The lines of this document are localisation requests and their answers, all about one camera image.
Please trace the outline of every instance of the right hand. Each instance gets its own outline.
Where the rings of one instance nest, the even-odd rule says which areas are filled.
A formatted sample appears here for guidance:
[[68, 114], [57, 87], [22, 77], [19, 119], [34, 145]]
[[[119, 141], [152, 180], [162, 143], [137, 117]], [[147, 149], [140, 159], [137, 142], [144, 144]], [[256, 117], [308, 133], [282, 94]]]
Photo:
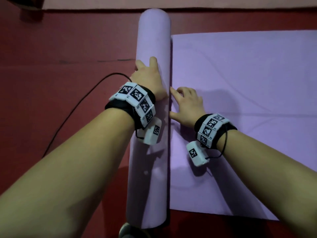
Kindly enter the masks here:
[[206, 114], [203, 98], [197, 96], [196, 90], [193, 88], [180, 87], [175, 90], [170, 87], [170, 91], [179, 105], [179, 112], [170, 111], [170, 118], [193, 128], [196, 121]]

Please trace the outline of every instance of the cable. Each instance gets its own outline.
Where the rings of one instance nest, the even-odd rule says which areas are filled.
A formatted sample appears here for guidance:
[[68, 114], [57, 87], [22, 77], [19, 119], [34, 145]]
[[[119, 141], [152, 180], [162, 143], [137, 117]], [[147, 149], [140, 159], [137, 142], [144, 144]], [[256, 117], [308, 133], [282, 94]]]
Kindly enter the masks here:
[[223, 149], [222, 149], [222, 151], [221, 151], [220, 155], [219, 155], [218, 157], [207, 157], [207, 158], [206, 158], [206, 160], [207, 160], [207, 159], [218, 159], [218, 158], [220, 158], [220, 157], [224, 154], [224, 149], [226, 148], [226, 145], [227, 145], [227, 139], [228, 139], [228, 130], [227, 130], [227, 126], [224, 126], [224, 127], [225, 127], [225, 129], [226, 129], [226, 139], [224, 140], [224, 147], [223, 147]]
[[[102, 81], [104, 81], [106, 78], [108, 78], [108, 77], [110, 77], [110, 76], [112, 76], [112, 75], [122, 75], [122, 76], [125, 76], [130, 82], [132, 82], [131, 79], [130, 79], [127, 75], [125, 75], [125, 74], [123, 74], [123, 73], [111, 73], [111, 74], [105, 76], [103, 79], [101, 79], [88, 93], [85, 94], [85, 96], [83, 96], [83, 97], [81, 98], [81, 100], [79, 100], [79, 102], [75, 105], [75, 107], [72, 109], [72, 111], [70, 111], [70, 113], [69, 113], [69, 115], [67, 116], [67, 118], [64, 120], [64, 122], [61, 124], [61, 126], [58, 128], [58, 130], [57, 130], [56, 133], [54, 134], [54, 136], [53, 136], [52, 140], [50, 141], [49, 145], [47, 146], [47, 148], [46, 148], [46, 150], [45, 150], [45, 152], [44, 152], [42, 158], [44, 158], [44, 157], [46, 156], [46, 154], [47, 154], [47, 152], [49, 151], [51, 145], [53, 144], [54, 139], [56, 138], [58, 132], [59, 132], [59, 131], [61, 130], [61, 128], [64, 126], [64, 124], [65, 124], [66, 121], [69, 119], [69, 117], [72, 115], [72, 113], [76, 110], [76, 108], [78, 107], [78, 105], [79, 105], [79, 104], [85, 99], [85, 97], [87, 97]], [[144, 139], [144, 138], [142, 138], [142, 137], [138, 137], [138, 136], [137, 136], [137, 131], [135, 131], [135, 136], [136, 136], [137, 138], [139, 138], [139, 139]]]

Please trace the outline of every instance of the forearm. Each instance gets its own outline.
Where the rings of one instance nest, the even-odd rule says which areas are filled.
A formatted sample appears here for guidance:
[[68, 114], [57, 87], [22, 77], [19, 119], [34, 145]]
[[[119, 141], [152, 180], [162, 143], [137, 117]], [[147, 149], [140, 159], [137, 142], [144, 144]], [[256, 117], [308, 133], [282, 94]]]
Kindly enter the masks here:
[[[217, 143], [219, 150], [224, 141], [225, 135]], [[301, 235], [316, 232], [315, 171], [236, 130], [228, 131], [224, 156], [244, 184], [279, 219]]]
[[133, 131], [129, 114], [107, 109], [38, 162], [0, 197], [0, 236], [72, 236], [100, 202]]

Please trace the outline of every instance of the red floor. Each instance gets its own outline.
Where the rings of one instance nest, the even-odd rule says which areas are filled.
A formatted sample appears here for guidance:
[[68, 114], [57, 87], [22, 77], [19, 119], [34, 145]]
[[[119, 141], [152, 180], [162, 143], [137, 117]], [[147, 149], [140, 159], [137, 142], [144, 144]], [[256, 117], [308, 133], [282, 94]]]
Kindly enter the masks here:
[[[111, 72], [134, 69], [139, 11], [48, 12], [0, 0], [0, 193], [42, 156], [77, 101]], [[317, 29], [317, 11], [169, 11], [172, 34]], [[104, 81], [78, 107], [53, 147], [103, 110], [123, 77]], [[83, 237], [117, 237], [125, 222], [128, 152]], [[281, 223], [171, 211], [158, 237], [293, 237]]]

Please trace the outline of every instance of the right arm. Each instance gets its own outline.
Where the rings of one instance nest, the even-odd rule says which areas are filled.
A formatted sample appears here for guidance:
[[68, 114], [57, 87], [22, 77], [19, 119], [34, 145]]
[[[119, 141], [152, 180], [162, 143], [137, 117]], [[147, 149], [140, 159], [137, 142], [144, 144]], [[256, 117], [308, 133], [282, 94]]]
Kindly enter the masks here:
[[[171, 93], [179, 113], [170, 112], [170, 117], [194, 127], [206, 114], [202, 98], [192, 88], [171, 88]], [[224, 142], [225, 134], [218, 150]], [[248, 189], [297, 235], [317, 237], [317, 172], [237, 130], [228, 131], [224, 157]]]

